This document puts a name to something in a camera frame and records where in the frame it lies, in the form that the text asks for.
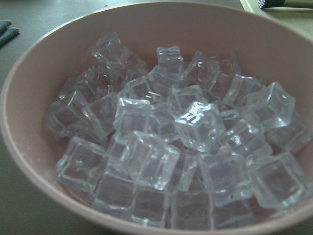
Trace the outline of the clear plastic ice cubes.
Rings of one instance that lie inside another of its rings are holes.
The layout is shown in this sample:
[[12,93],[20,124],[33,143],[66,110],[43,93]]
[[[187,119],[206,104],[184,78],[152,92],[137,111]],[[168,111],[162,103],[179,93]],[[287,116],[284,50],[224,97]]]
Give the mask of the clear plastic ice cubes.
[[313,195],[294,152],[313,133],[277,82],[241,75],[237,53],[158,47],[157,65],[116,33],[44,118],[67,149],[58,181],[99,212],[175,230],[243,227]]

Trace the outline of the pink ribbed bowl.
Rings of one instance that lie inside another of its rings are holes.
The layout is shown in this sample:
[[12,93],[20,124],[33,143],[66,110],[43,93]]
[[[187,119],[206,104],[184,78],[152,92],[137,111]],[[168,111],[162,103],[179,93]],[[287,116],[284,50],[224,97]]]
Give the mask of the pink ribbed bowl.
[[193,2],[147,2],[109,7],[49,32],[16,62],[3,85],[0,127],[10,156],[41,192],[67,210],[128,235],[175,235],[99,213],[75,201],[58,184],[54,166],[62,149],[43,126],[50,102],[67,77],[91,65],[89,48],[117,32],[149,64],[156,48],[179,44],[184,58],[194,51],[234,49],[243,72],[281,83],[298,111],[313,121],[313,44],[272,20],[242,10]]

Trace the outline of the steel muddler black tip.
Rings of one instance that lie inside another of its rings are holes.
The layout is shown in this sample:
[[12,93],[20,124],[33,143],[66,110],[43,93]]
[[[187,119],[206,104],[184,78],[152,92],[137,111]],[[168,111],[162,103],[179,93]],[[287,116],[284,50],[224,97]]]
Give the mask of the steel muddler black tip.
[[304,8],[312,9],[312,0],[259,0],[258,6],[260,9],[287,7],[287,8]]

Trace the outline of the grey folded cloth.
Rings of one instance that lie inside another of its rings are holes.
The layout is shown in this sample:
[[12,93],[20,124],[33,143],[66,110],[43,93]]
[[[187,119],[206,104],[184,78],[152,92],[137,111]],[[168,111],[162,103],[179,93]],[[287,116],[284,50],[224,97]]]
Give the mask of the grey folded cloth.
[[11,25],[12,22],[10,20],[0,21],[0,47],[3,47],[20,34],[19,29]]

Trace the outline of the bamboo cutting board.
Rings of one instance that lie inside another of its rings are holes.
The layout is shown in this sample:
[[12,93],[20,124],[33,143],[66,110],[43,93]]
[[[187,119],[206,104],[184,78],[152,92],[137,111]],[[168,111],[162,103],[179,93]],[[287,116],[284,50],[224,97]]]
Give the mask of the bamboo cutting board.
[[313,10],[305,8],[265,8],[260,9],[258,0],[240,0],[243,9],[268,19],[313,40]]

